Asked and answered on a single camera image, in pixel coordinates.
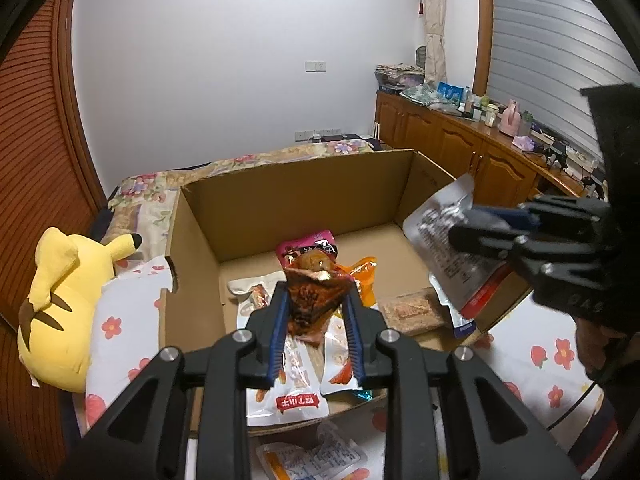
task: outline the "pink snack package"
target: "pink snack package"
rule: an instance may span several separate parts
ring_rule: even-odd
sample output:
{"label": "pink snack package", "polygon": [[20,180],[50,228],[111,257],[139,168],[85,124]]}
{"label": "pink snack package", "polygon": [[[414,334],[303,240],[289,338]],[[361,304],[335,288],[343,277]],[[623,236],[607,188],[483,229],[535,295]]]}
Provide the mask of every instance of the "pink snack package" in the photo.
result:
{"label": "pink snack package", "polygon": [[325,230],[305,236],[299,240],[288,240],[276,247],[276,256],[282,267],[289,267],[292,261],[313,249],[324,251],[329,258],[335,262],[338,255],[338,247],[335,245],[334,236],[331,231]]}

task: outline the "silver screw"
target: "silver screw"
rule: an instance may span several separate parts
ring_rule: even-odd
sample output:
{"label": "silver screw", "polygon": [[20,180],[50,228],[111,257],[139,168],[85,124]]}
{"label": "silver screw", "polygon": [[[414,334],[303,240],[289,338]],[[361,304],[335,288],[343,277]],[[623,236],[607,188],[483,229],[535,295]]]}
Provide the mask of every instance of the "silver screw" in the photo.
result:
{"label": "silver screw", "polygon": [[400,334],[397,330],[393,330],[392,328],[385,328],[382,332],[380,332],[380,339],[385,343],[395,343],[400,339]]}
{"label": "silver screw", "polygon": [[246,343],[247,341],[251,341],[251,338],[254,335],[251,333],[251,330],[247,330],[245,328],[241,328],[240,330],[236,330],[232,337],[236,343]]}
{"label": "silver screw", "polygon": [[474,356],[474,351],[468,346],[459,346],[453,353],[461,361],[470,361]]}
{"label": "silver screw", "polygon": [[180,351],[173,346],[167,346],[160,351],[160,358],[162,361],[175,361],[180,355]]}

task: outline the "yellow plush toy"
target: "yellow plush toy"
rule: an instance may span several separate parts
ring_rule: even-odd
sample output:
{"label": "yellow plush toy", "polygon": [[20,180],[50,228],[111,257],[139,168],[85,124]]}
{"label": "yellow plush toy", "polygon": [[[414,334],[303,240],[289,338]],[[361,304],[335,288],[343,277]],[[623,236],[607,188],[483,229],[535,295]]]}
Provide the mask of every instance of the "yellow plush toy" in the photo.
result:
{"label": "yellow plush toy", "polygon": [[140,247],[139,234],[102,245],[55,227],[36,247],[36,274],[18,313],[18,352],[31,373],[47,384],[84,392],[95,304],[114,277],[113,263]]}

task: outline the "plush toy ear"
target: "plush toy ear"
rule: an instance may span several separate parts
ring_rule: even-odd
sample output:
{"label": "plush toy ear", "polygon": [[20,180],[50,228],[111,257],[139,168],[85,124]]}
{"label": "plush toy ear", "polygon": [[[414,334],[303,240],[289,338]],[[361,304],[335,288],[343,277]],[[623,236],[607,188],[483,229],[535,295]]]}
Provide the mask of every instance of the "plush toy ear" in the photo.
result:
{"label": "plush toy ear", "polygon": [[142,236],[138,233],[132,233],[128,235],[120,235],[107,244],[107,250],[111,255],[111,261],[116,262],[131,256],[138,250],[138,247],[142,244]]}
{"label": "plush toy ear", "polygon": [[78,261],[78,247],[56,227],[50,227],[36,246],[36,274],[31,282],[29,301],[34,312],[51,302],[51,287]]}

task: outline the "black ear tip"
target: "black ear tip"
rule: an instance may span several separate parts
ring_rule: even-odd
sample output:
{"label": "black ear tip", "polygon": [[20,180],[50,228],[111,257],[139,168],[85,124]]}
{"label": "black ear tip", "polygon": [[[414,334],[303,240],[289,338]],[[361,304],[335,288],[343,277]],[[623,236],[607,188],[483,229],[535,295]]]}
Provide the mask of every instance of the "black ear tip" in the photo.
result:
{"label": "black ear tip", "polygon": [[137,249],[142,245],[142,236],[138,233],[131,233],[131,238],[133,238],[133,246]]}

